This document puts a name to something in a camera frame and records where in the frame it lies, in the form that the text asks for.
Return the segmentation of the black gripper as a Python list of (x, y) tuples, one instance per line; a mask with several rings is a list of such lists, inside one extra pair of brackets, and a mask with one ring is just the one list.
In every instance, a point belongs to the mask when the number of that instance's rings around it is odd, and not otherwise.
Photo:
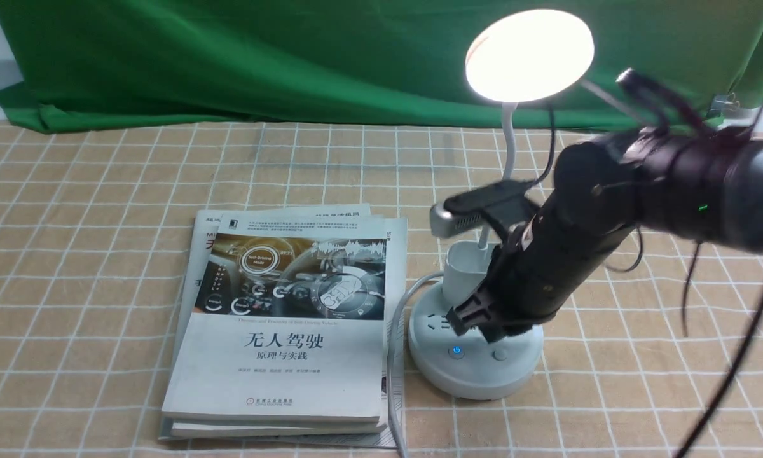
[(486, 292), (493, 301), (466, 299), (446, 311), (455, 336), (474, 328), (487, 343), (527, 333), (535, 325), (550, 321), (573, 292), (564, 278), (561, 253), (546, 235), (537, 235), (535, 223), (527, 223), (509, 238), (509, 251), (497, 251), (498, 272), (487, 276)]

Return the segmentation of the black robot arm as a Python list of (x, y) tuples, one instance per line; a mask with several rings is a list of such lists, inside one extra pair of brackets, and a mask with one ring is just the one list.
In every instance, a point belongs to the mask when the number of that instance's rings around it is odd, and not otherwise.
[(763, 253), (763, 140), (626, 131), (565, 148), (541, 205), (527, 181), (454, 195), (443, 211), (501, 238), (484, 279), (446, 313), (458, 336), (515, 337), (555, 317), (634, 229)]

